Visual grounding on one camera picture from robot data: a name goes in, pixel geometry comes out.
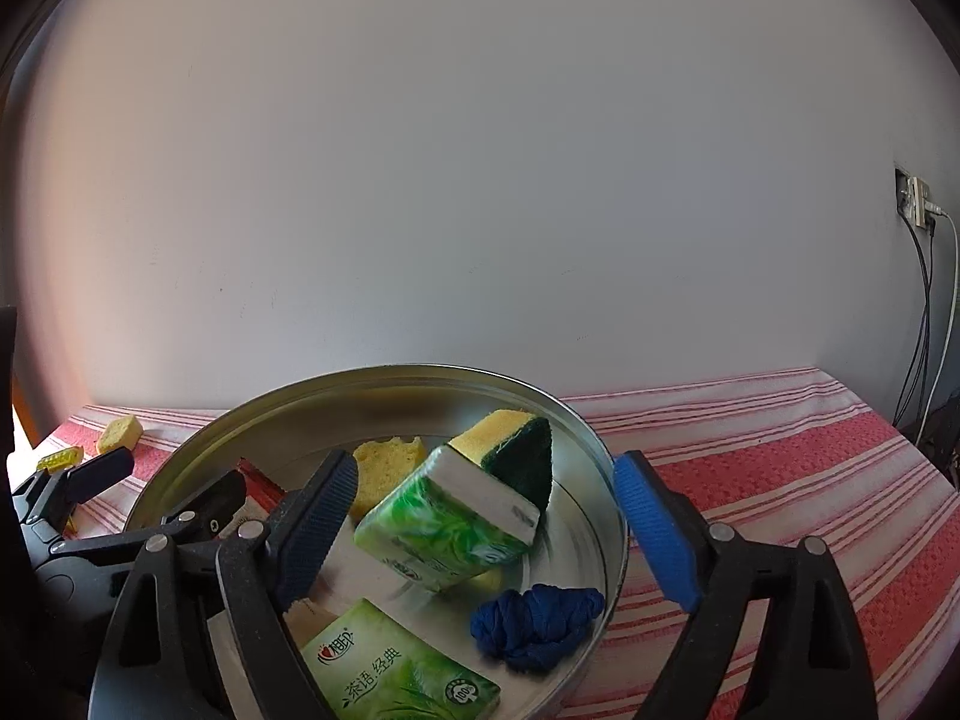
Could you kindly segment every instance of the blue rag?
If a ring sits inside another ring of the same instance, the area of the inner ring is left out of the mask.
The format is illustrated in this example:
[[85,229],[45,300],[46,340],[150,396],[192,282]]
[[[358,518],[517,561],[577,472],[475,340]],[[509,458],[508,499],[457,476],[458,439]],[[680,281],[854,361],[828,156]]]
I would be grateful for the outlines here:
[[517,671],[547,672],[572,653],[604,608],[603,594],[534,584],[520,595],[506,590],[470,617],[470,635],[485,655]]

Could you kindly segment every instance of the sponge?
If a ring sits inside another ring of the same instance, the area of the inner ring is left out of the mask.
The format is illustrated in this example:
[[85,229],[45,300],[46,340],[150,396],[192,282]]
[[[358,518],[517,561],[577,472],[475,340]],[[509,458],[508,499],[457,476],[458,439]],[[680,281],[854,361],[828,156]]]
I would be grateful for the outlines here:
[[131,452],[143,435],[143,425],[133,415],[114,419],[97,439],[97,453],[106,455],[120,446],[126,446]]
[[366,442],[353,450],[357,461],[357,495],[350,517],[359,522],[426,459],[426,447],[417,436],[410,443],[393,437],[388,442]]
[[550,422],[519,410],[498,409],[450,446],[520,493],[543,514],[553,487]]
[[52,455],[47,455],[37,463],[37,470],[55,473],[56,471],[70,469],[81,461],[83,461],[83,447],[69,446],[66,449],[59,450],[59,452],[54,452]]

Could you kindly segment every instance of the green tissue pack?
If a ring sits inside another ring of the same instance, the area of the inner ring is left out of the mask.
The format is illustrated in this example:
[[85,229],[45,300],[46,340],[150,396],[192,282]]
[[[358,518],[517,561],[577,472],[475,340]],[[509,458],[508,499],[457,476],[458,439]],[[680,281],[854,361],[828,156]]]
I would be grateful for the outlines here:
[[340,720],[484,720],[500,688],[366,599],[301,649]]
[[443,445],[363,518],[353,543],[442,590],[528,552],[538,522],[534,504]]

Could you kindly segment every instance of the table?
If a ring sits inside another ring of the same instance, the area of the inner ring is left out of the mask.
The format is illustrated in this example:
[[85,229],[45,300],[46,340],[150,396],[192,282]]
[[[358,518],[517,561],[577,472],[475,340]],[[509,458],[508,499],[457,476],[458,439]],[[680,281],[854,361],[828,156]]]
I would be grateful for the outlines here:
[[[640,449],[707,520],[746,538],[829,544],[851,591],[877,682],[880,717],[920,701],[960,640],[960,495],[853,392],[817,368],[565,399],[611,454]],[[89,458],[109,420],[135,413],[145,433],[133,475],[78,508],[79,536],[122,529],[171,452],[219,412],[87,406],[37,453],[81,445]],[[748,610],[710,717],[733,717],[760,641],[766,602]],[[664,600],[635,542],[606,637],[562,718],[629,718],[685,615]]]

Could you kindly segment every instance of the white wall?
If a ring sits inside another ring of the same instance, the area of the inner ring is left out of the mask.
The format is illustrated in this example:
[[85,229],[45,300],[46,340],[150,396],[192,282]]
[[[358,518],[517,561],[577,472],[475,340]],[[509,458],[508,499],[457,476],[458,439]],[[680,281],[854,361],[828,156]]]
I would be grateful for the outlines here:
[[68,0],[48,37],[8,143],[60,413],[413,360],[820,365],[889,415],[894,162],[960,212],[960,77],[907,0]]

